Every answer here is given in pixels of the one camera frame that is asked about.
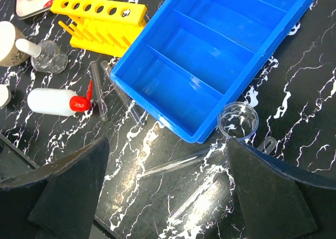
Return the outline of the yellow test tube rack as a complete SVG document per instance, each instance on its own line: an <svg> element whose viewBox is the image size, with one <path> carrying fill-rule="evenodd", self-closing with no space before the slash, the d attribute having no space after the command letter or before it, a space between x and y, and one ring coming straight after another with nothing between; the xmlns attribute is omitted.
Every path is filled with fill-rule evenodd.
<svg viewBox="0 0 336 239"><path fill-rule="evenodd" d="M122 57L146 26L143 4L111 0L54 0L50 10L72 22L58 24L71 35L70 45Z"/></svg>

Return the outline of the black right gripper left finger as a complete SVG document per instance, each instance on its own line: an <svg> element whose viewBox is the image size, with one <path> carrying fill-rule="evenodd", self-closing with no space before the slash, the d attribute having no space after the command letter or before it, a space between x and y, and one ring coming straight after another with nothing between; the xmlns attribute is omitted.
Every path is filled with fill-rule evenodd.
<svg viewBox="0 0 336 239"><path fill-rule="evenodd" d="M1 238L89 238L108 159L103 137L1 180Z"/></svg>

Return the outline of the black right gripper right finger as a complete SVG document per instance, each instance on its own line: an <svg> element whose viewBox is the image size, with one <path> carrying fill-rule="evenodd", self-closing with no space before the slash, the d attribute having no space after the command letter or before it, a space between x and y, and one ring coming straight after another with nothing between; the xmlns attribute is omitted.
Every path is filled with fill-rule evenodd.
<svg viewBox="0 0 336 239"><path fill-rule="evenodd" d="M227 144L248 238L335 238L335 179Z"/></svg>

